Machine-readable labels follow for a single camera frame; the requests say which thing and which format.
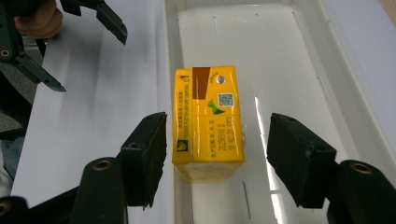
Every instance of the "white tray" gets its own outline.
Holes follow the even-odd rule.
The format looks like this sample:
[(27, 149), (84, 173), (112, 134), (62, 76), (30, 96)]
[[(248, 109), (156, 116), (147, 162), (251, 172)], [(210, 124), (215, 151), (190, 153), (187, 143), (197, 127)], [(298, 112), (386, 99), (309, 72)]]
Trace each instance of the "white tray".
[(273, 112), (313, 130), (337, 161), (369, 162), (395, 185), (394, 154), (321, 0), (165, 0), (164, 14), (170, 83), (180, 67), (235, 65), (246, 151), (225, 182), (187, 184), (175, 170), (176, 223), (328, 223), (327, 203), (297, 208), (266, 163)]

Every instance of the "white surface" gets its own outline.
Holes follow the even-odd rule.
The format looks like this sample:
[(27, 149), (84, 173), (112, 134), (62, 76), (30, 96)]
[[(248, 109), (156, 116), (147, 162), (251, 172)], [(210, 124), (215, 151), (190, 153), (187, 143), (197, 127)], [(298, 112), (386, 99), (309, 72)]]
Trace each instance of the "white surface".
[(370, 162), (396, 183), (393, 150), (322, 2), (246, 4), (165, 0), (169, 76), (178, 67), (234, 64), (246, 140), (246, 163), (227, 181), (188, 185), (176, 176), (176, 222), (327, 223), (327, 204), (297, 208), (277, 178), (271, 183), (264, 150), (273, 112), (334, 146), (337, 161)]
[(379, 0), (325, 0), (357, 78), (396, 153), (396, 29)]
[[(87, 8), (64, 14), (61, 38), (49, 42), (43, 66), (67, 92), (37, 88), (12, 190), (29, 206), (77, 186), (88, 162), (117, 156), (143, 117), (169, 106), (162, 2), (107, 3), (128, 28), (125, 47)], [(129, 209), (131, 223), (172, 223), (168, 164), (154, 206)]]
[(165, 15), (159, 0), (108, 3), (128, 27), (126, 48), (89, 10), (65, 15), (62, 38), (49, 44), (45, 66), (68, 92), (37, 90), (13, 190), (31, 206), (76, 186), (89, 161), (115, 156), (147, 114), (171, 111), (169, 79), (183, 66), (235, 64), (247, 162), (225, 182), (189, 185), (173, 180), (168, 161), (154, 207), (130, 210), (133, 221), (327, 223), (326, 209), (296, 208), (282, 183), (270, 186), (272, 112), (319, 134), (338, 161), (363, 158), (396, 183), (392, 148), (321, 1), (165, 0)]

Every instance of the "person's arm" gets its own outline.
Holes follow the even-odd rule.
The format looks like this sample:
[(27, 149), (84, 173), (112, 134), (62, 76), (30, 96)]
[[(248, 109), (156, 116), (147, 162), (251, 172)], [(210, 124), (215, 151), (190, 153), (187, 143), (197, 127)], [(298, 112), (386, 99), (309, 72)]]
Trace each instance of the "person's arm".
[(33, 39), (55, 36), (62, 25), (64, 15), (56, 7), (55, 0), (43, 0), (31, 16), (15, 17), (15, 25), (22, 35)]

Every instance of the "black robotic claw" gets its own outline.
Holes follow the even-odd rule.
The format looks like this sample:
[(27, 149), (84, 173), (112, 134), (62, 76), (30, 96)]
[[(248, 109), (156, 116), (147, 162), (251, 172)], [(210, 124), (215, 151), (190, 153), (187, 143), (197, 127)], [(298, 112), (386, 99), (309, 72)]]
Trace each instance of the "black robotic claw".
[[(0, 0), (0, 63), (9, 63), (18, 68), (34, 83), (43, 82), (54, 91), (66, 91), (61, 83), (24, 53), (21, 35), (14, 16), (28, 16), (42, 0)], [(80, 7), (96, 10), (96, 18), (125, 45), (127, 29), (117, 14), (104, 0), (61, 0), (65, 12), (81, 16)]]
[(11, 13), (15, 10), (9, 3), (0, 1), (0, 63), (13, 65), (34, 83), (43, 82), (55, 91), (66, 91), (58, 80), (24, 53), (21, 35), (15, 28), (14, 14)]
[(104, 0), (61, 0), (65, 12), (81, 16), (80, 7), (96, 10), (96, 18), (125, 45), (128, 31), (119, 16)]

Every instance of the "green logo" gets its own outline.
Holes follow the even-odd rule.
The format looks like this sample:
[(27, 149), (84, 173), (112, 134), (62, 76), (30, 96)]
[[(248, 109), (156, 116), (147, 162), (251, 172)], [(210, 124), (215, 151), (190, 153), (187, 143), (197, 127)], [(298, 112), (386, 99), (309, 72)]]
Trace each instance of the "green logo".
[(177, 140), (177, 151), (189, 151), (189, 141)]
[(207, 106), (209, 106), (210, 108), (212, 108), (213, 114), (221, 114), (221, 113), (224, 113), (224, 111), (218, 109), (218, 108), (215, 106), (215, 103), (213, 102), (213, 100), (209, 101), (209, 103), (207, 103)]

